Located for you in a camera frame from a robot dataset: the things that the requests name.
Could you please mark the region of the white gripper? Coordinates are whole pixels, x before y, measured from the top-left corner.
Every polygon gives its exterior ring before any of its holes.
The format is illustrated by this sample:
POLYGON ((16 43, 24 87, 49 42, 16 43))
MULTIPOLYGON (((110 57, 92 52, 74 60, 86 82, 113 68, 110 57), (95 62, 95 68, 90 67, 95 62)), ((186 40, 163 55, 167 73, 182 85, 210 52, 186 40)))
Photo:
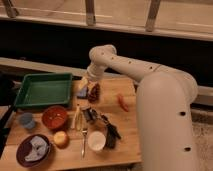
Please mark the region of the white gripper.
POLYGON ((78 85, 78 89, 82 90, 84 87, 88 87, 88 91, 91 91, 95 86, 96 81, 99 81, 104 75, 105 68, 97 65, 89 65, 87 68, 87 78, 83 77, 78 85))

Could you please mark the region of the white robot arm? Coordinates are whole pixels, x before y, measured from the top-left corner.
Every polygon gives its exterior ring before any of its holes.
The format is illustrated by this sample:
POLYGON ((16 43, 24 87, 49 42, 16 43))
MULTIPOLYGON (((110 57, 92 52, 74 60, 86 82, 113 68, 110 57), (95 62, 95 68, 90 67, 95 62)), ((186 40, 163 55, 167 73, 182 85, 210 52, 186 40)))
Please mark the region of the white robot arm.
POLYGON ((89 51, 86 78, 98 81, 111 68, 138 83, 137 125, 143 171, 199 171, 190 105, 198 85, 189 73, 122 57, 112 45, 89 51))

